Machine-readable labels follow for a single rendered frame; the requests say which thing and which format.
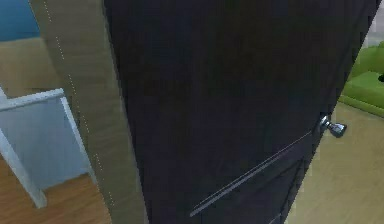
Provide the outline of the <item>black room door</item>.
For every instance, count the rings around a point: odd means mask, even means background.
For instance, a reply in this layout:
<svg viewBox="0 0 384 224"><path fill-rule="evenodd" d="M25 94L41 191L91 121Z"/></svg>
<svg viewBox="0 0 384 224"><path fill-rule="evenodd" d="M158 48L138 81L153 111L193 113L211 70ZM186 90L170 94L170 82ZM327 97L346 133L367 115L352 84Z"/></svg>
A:
<svg viewBox="0 0 384 224"><path fill-rule="evenodd" d="M104 0L149 224L284 224L382 0Z"/></svg>

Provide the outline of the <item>silver door knob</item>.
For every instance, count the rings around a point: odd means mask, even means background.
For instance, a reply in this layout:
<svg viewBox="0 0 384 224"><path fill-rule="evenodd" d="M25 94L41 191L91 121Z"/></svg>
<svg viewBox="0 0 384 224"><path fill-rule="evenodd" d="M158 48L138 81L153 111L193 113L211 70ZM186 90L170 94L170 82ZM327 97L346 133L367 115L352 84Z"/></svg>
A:
<svg viewBox="0 0 384 224"><path fill-rule="evenodd" d="M343 137L347 130L346 124L332 123L329 115L320 119L319 127L321 131L328 130L336 138Z"/></svg>

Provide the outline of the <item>white shelf unit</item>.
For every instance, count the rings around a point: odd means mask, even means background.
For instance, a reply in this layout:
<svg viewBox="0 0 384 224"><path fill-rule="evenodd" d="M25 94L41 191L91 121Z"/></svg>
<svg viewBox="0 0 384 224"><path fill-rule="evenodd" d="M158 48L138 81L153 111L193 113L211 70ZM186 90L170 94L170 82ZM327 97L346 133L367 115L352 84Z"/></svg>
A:
<svg viewBox="0 0 384 224"><path fill-rule="evenodd" d="M96 179L61 88L15 98L0 88L0 156L38 208L47 206L46 189Z"/></svg>

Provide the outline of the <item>green sofa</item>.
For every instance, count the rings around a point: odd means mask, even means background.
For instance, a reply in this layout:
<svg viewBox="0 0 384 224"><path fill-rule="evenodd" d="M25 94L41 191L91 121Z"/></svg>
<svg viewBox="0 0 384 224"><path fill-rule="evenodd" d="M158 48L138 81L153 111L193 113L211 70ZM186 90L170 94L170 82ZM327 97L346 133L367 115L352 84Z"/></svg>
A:
<svg viewBox="0 0 384 224"><path fill-rule="evenodd" d="M361 48L349 73L339 101L384 118L384 41Z"/></svg>

